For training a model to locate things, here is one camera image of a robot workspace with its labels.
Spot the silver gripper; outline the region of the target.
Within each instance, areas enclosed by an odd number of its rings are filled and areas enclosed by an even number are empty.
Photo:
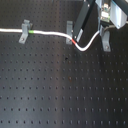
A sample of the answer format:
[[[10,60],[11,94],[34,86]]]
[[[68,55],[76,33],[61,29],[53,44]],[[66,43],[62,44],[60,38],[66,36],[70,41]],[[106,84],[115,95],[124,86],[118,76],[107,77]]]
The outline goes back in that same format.
[[[73,39],[79,41],[89,15],[94,7],[95,0],[85,0],[73,28]],[[112,22],[117,29],[126,24],[127,14],[114,0],[96,0],[99,9],[99,18],[105,23]]]

